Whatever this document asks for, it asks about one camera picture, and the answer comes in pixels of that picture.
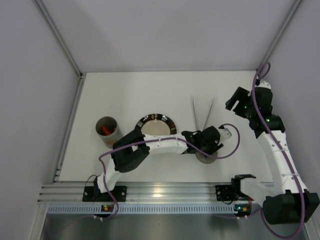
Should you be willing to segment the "grey round container lid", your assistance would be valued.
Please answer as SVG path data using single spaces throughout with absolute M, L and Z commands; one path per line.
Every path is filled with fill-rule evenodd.
M 211 155 L 211 157 L 207 157 L 200 152 L 195 154 L 196 158 L 203 164 L 212 164 L 216 161 L 218 153 L 215 152 Z

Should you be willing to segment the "metal tongs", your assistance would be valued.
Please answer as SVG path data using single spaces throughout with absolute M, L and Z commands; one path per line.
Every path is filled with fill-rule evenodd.
M 210 125 L 210 119 L 214 108 L 215 97 L 205 97 L 201 95 L 191 95 L 190 104 L 197 131 L 202 131 Z

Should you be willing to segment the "red sausage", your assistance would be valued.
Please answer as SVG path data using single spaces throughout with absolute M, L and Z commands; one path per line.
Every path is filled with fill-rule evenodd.
M 103 125 L 103 126 L 101 127 L 101 132 L 102 132 L 105 136 L 108 136 L 108 135 L 110 135 L 110 134 L 112 133 L 105 125 Z

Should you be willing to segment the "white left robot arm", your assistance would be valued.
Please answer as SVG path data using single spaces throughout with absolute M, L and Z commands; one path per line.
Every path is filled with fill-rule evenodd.
M 144 134 L 140 129 L 134 129 L 118 140 L 112 150 L 98 158 L 103 172 L 94 180 L 94 187 L 101 194 L 113 190 L 122 174 L 135 170 L 151 155 L 200 153 L 213 159 L 214 153 L 231 136 L 231 132 L 224 126 L 160 136 Z

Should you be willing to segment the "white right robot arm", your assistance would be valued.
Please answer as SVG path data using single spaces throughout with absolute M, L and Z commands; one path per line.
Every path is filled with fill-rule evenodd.
M 225 103 L 227 110 L 244 119 L 263 149 L 273 187 L 266 187 L 252 174 L 232 178 L 239 196 L 247 196 L 262 207 L 270 225 L 307 222 L 320 204 L 317 193 L 309 192 L 295 167 L 287 145 L 285 126 L 280 116 L 272 113 L 273 93 L 263 81 L 255 87 L 255 95 L 238 87 Z

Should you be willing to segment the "grey cylindrical lunch container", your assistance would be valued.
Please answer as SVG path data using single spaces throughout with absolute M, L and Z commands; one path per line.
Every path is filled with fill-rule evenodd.
M 100 118 L 95 125 L 95 130 L 109 149 L 112 149 L 114 143 L 122 137 L 117 121 L 110 116 Z

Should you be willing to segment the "dark patterned round plate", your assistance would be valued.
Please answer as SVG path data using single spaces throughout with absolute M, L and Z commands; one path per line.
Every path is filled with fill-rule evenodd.
M 135 125 L 135 130 L 143 134 L 154 136 L 167 136 L 177 134 L 175 122 L 165 114 L 151 113 L 143 116 Z

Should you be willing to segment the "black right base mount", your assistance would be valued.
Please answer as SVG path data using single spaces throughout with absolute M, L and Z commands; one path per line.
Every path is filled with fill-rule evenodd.
M 249 196 L 240 191 L 239 187 L 231 184 L 221 184 L 215 186 L 216 199 L 220 202 L 248 201 Z

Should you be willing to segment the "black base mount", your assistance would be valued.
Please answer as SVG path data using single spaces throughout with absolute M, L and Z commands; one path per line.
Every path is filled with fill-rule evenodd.
M 126 202 L 127 198 L 127 186 L 120 185 L 115 186 L 111 191 L 112 196 L 117 202 Z M 85 186 L 83 195 L 83 202 L 113 202 L 113 198 L 107 193 L 101 193 L 99 189 L 94 186 Z
M 220 202 L 248 201 L 249 196 L 240 191 L 239 187 L 231 184 L 221 184 L 215 186 L 216 199 Z

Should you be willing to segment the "aluminium right frame post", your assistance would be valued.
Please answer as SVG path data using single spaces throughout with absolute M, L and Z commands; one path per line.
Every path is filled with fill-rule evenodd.
M 276 51 L 277 46 L 281 42 L 286 31 L 289 29 L 293 19 L 295 18 L 304 2 L 304 0 L 294 0 L 292 2 L 289 10 L 285 13 L 283 20 L 281 21 L 274 37 L 271 39 L 271 42 L 268 45 L 262 59 L 260 60 L 258 67 L 271 59 L 273 53 Z

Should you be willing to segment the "aluminium frame post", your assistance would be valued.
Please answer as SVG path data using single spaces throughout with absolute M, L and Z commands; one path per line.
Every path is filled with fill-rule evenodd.
M 61 35 L 59 29 L 57 28 L 51 14 L 49 13 L 45 3 L 42 0 L 33 0 L 32 1 L 39 11 L 40 15 L 44 19 L 45 23 L 47 24 L 49 30 L 53 34 L 55 40 L 57 41 L 60 49 L 62 50 L 63 54 L 65 55 L 66 59 L 70 63 L 73 71 L 77 75 L 79 79 L 82 78 L 83 73 L 81 72 L 80 68 L 78 67 L 74 57 L 72 56 L 66 42 L 63 39 L 63 36 Z
M 281 42 L 286 31 L 289 29 L 293 19 L 295 18 L 304 2 L 304 0 L 294 0 L 292 2 L 289 10 L 285 13 L 283 20 L 281 21 L 274 37 L 271 39 L 271 42 L 268 45 L 262 59 L 260 60 L 258 67 L 271 59 L 273 53 L 276 51 L 277 46 Z

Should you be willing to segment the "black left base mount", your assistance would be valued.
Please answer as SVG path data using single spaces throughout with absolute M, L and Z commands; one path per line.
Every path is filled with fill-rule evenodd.
M 117 202 L 126 202 L 127 198 L 127 186 L 120 185 L 115 186 L 111 191 L 112 196 Z M 113 202 L 113 198 L 107 193 L 101 193 L 99 189 L 94 186 L 85 186 L 83 195 L 83 202 Z

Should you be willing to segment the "aluminium mounting rail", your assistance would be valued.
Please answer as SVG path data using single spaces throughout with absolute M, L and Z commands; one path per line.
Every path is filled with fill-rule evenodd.
M 81 203 L 85 186 L 92 183 L 54 182 L 40 189 L 37 202 Z M 127 204 L 213 203 L 217 201 L 216 182 L 119 182 L 126 186 Z

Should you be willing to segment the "aluminium left frame post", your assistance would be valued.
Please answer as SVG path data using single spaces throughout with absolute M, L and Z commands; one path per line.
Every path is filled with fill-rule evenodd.
M 53 34 L 55 40 L 57 41 L 60 49 L 62 50 L 63 54 L 65 55 L 66 59 L 70 63 L 73 71 L 77 75 L 79 79 L 82 78 L 83 73 L 81 72 L 80 68 L 78 67 L 74 57 L 72 56 L 66 42 L 63 39 L 63 36 L 61 35 L 59 29 L 57 28 L 51 14 L 49 13 L 45 3 L 42 0 L 33 0 L 32 1 L 39 11 L 40 15 L 44 19 L 45 23 L 47 24 L 49 30 Z

